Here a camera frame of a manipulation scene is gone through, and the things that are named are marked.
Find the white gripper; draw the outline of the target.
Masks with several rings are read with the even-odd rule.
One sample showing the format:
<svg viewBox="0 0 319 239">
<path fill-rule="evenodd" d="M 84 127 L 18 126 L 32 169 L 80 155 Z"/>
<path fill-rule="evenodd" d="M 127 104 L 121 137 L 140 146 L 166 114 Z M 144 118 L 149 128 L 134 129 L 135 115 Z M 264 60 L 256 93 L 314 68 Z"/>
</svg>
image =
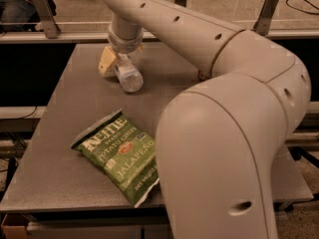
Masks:
<svg viewBox="0 0 319 239">
<path fill-rule="evenodd" d="M 101 55 L 98 66 L 99 73 L 105 77 L 112 70 L 118 61 L 118 53 L 128 54 L 133 52 L 142 43 L 144 29 L 120 15 L 113 13 L 109 26 L 109 42 Z"/>
</svg>

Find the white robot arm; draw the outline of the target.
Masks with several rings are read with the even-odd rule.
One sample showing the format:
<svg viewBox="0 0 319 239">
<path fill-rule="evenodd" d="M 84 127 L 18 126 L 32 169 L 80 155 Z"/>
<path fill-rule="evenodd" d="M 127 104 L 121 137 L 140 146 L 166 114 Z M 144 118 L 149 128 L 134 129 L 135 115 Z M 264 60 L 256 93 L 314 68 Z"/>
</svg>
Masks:
<svg viewBox="0 0 319 239">
<path fill-rule="evenodd" d="M 159 182 L 174 239 L 278 239 L 271 169 L 304 118 L 301 60 L 240 26 L 164 0 L 104 0 L 113 47 L 144 28 L 206 77 L 176 96 L 156 134 Z"/>
</svg>

